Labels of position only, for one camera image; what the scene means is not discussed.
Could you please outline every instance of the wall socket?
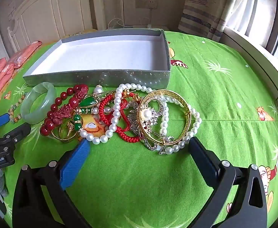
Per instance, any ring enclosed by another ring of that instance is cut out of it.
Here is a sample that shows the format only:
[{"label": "wall socket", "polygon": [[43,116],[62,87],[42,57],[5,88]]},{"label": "wall socket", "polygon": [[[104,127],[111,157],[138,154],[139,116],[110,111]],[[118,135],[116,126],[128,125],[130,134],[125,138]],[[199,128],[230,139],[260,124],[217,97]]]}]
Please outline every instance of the wall socket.
[{"label": "wall socket", "polygon": [[135,7],[157,9],[158,1],[157,0],[135,0]]}]

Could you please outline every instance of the open cardboard box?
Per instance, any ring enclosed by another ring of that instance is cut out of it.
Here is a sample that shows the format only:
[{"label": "open cardboard box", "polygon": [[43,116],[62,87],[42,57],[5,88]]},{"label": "open cardboard box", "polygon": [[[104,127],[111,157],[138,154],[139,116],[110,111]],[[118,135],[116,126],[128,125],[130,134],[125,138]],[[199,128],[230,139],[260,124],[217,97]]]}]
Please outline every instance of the open cardboard box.
[{"label": "open cardboard box", "polygon": [[118,86],[135,83],[166,88],[170,57],[163,30],[114,29],[62,39],[24,74],[29,86]]}]

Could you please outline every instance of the green bedsheet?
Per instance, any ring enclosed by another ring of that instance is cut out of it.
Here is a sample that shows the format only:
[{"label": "green bedsheet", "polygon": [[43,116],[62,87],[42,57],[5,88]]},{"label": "green bedsheet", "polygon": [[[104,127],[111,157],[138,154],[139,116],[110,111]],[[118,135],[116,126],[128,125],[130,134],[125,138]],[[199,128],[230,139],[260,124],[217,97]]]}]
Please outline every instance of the green bedsheet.
[{"label": "green bedsheet", "polygon": [[[166,35],[175,53],[173,59],[180,60],[171,66],[168,89],[179,93],[200,112],[203,122],[196,136],[207,149],[234,166],[248,167],[251,163],[259,166],[268,203],[272,204],[268,213],[270,226],[278,217],[278,108],[274,100],[234,49],[196,36],[174,32],[166,32]],[[0,115],[17,102],[22,93],[30,91],[22,75],[50,46],[42,46],[19,70],[5,92],[11,91],[10,99],[0,101]],[[56,90],[59,95],[66,87],[56,87]],[[169,104],[169,109],[168,134],[176,136],[182,130],[184,117],[175,104]],[[1,127],[0,136],[22,122]],[[33,125],[30,135],[17,144],[16,163],[5,169],[9,191],[5,198],[8,210],[5,220],[10,225],[14,188],[21,166],[45,166],[77,144],[76,140],[62,143],[41,136],[41,124]],[[73,186],[67,189],[76,207],[94,228],[183,228],[193,220],[211,192],[186,148],[170,156],[160,156],[140,142],[122,141],[116,133],[106,144],[91,145],[88,159]],[[218,221],[227,215],[226,206],[235,193],[236,187]],[[60,220],[53,204],[49,202],[49,205],[54,217]]]}]

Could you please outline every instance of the white bead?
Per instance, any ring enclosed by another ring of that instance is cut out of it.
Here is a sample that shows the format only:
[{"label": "white bead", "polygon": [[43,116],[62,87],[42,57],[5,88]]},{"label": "white bead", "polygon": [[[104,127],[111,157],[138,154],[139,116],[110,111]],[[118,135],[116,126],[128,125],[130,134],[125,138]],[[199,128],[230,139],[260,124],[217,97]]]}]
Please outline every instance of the white bead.
[{"label": "white bead", "polygon": [[166,135],[167,134],[167,129],[166,128],[161,128],[160,129],[160,134]]},{"label": "white bead", "polygon": [[129,83],[126,83],[126,90],[129,90],[132,86]]},{"label": "white bead", "polygon": [[112,115],[116,118],[119,118],[121,116],[121,113],[119,111],[114,111]]},{"label": "white bead", "polygon": [[88,133],[88,134],[86,135],[86,140],[88,140],[88,141],[92,141],[93,138],[94,138],[94,135],[91,134],[91,133]]},{"label": "white bead", "polygon": [[117,130],[117,126],[115,124],[111,124],[109,126],[109,129],[112,131],[112,132],[115,132]]},{"label": "white bead", "polygon": [[114,111],[119,111],[121,109],[121,106],[115,104],[112,108],[113,108]]},{"label": "white bead", "polygon": [[106,143],[106,142],[108,141],[108,137],[107,137],[106,135],[101,135],[100,141],[101,141],[102,143]]},{"label": "white bead", "polygon": [[178,146],[180,149],[183,149],[186,146],[186,143],[184,141],[179,141]]},{"label": "white bead", "polygon": [[199,128],[199,126],[200,126],[200,123],[198,123],[198,122],[193,123],[193,128]]},{"label": "white bead", "polygon": [[162,123],[160,124],[160,127],[161,127],[161,128],[167,128],[167,127],[168,127],[167,122],[162,122]]},{"label": "white bead", "polygon": [[196,118],[196,122],[197,123],[202,123],[202,119],[199,117],[199,118]]},{"label": "white bead", "polygon": [[168,116],[164,116],[164,117],[162,117],[162,119],[161,119],[161,121],[163,121],[163,122],[168,122]]},{"label": "white bead", "polygon": [[122,87],[118,87],[118,88],[116,89],[116,92],[122,93],[122,92],[123,92],[123,88],[122,88]]},{"label": "white bead", "polygon": [[114,133],[109,129],[105,132],[105,135],[108,137],[108,138],[112,138],[112,136],[114,135]]},{"label": "white bead", "polygon": [[100,138],[99,137],[94,137],[92,139],[92,143],[95,144],[95,145],[99,144],[100,143]]},{"label": "white bead", "polygon": [[190,137],[188,137],[188,136],[185,136],[182,138],[182,141],[184,141],[185,143],[188,143],[189,140],[190,140]]},{"label": "white bead", "polygon": [[186,133],[186,136],[192,138],[194,136],[194,133],[192,131],[189,131]]},{"label": "white bead", "polygon": [[112,111],[112,109],[111,109],[110,107],[105,107],[105,108],[104,108],[104,112],[105,112],[106,114],[109,114],[111,111]]},{"label": "white bead", "polygon": [[114,99],[114,104],[117,105],[117,104],[121,104],[121,99],[119,97],[116,97]]},{"label": "white bead", "polygon": [[113,117],[113,118],[111,119],[111,123],[112,123],[112,124],[118,124],[118,122],[119,122],[119,119],[116,118],[116,117]]},{"label": "white bead", "polygon": [[179,151],[179,146],[178,145],[174,145],[173,146],[173,152],[178,152]]},{"label": "white bead", "polygon": [[125,84],[120,84],[119,87],[121,87],[123,90],[125,90],[126,85]]},{"label": "white bead", "polygon": [[98,108],[93,108],[92,109],[92,113],[94,113],[95,115],[99,113],[99,109]]},{"label": "white bead", "polygon": [[199,112],[195,112],[195,113],[194,113],[194,117],[195,117],[195,118],[199,118],[199,117],[200,117],[200,113],[199,113]]},{"label": "white bead", "polygon": [[118,98],[122,98],[122,93],[116,93],[116,94],[115,94],[115,98],[117,98],[117,97],[118,97]]},{"label": "white bead", "polygon": [[149,119],[151,119],[151,117],[152,117],[152,112],[150,109],[145,108],[140,112],[140,118],[143,121],[148,121]]},{"label": "white bead", "polygon": [[193,132],[194,135],[197,134],[197,132],[198,132],[198,131],[197,131],[197,128],[195,128],[195,127],[192,128],[191,131]]},{"label": "white bead", "polygon": [[166,116],[166,117],[168,117],[168,112],[163,112],[163,114],[162,114],[162,116]]},{"label": "white bead", "polygon": [[88,134],[87,131],[84,130],[84,129],[80,132],[80,136],[81,136],[82,138],[86,138],[87,134]]},{"label": "white bead", "polygon": [[170,146],[168,146],[168,147],[165,149],[165,153],[166,153],[167,155],[171,155],[171,154],[173,153],[173,149],[172,149]]},{"label": "white bead", "polygon": [[102,87],[96,87],[94,89],[94,93],[102,93],[103,92],[103,88]]}]

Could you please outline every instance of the green bead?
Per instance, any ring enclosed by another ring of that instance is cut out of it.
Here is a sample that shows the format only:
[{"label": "green bead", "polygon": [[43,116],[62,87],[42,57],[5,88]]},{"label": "green bead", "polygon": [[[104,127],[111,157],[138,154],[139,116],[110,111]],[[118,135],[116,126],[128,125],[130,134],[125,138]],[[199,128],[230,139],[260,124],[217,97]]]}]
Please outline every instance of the green bead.
[{"label": "green bead", "polygon": [[97,101],[93,98],[93,97],[87,97],[86,99],[83,99],[80,104],[79,107],[85,107],[85,106],[89,106],[89,105],[95,105],[97,103]]},{"label": "green bead", "polygon": [[75,123],[75,124],[74,124],[74,129],[75,129],[76,131],[78,131],[81,127],[82,127],[82,125],[81,125],[80,123]]},{"label": "green bead", "polygon": [[74,116],[73,116],[73,120],[74,120],[74,121],[79,121],[79,120],[81,120],[80,115],[78,115],[78,114],[74,115]]}]

